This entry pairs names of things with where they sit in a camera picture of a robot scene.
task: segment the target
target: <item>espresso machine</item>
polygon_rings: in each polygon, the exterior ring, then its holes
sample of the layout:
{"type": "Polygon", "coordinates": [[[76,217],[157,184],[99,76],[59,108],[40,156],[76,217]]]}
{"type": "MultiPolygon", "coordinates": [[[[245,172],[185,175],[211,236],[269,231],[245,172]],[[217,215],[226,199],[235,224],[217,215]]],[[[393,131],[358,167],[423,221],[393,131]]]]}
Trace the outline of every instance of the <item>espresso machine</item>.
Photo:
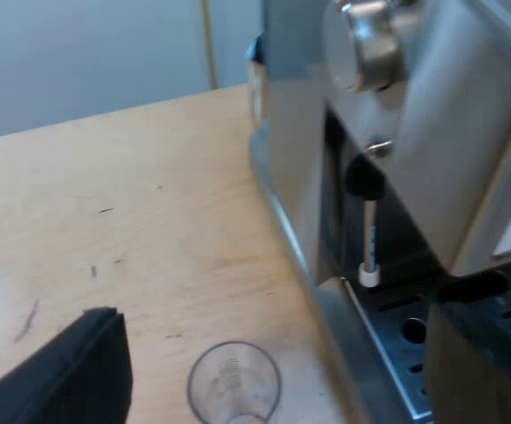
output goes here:
{"type": "Polygon", "coordinates": [[[356,414],[511,422],[511,0],[263,16],[251,163],[356,414]]]}

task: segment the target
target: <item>wooden table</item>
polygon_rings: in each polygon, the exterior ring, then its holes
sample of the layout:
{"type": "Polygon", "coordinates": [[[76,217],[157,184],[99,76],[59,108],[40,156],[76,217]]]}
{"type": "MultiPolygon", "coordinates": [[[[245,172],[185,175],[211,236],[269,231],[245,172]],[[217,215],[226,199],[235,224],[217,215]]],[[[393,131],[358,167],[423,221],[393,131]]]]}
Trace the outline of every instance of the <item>wooden table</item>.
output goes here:
{"type": "Polygon", "coordinates": [[[130,424],[195,422],[194,360],[278,362],[274,422],[340,423],[328,353],[248,165],[245,87],[0,137],[0,376],[80,316],[126,316],[130,424]]]}

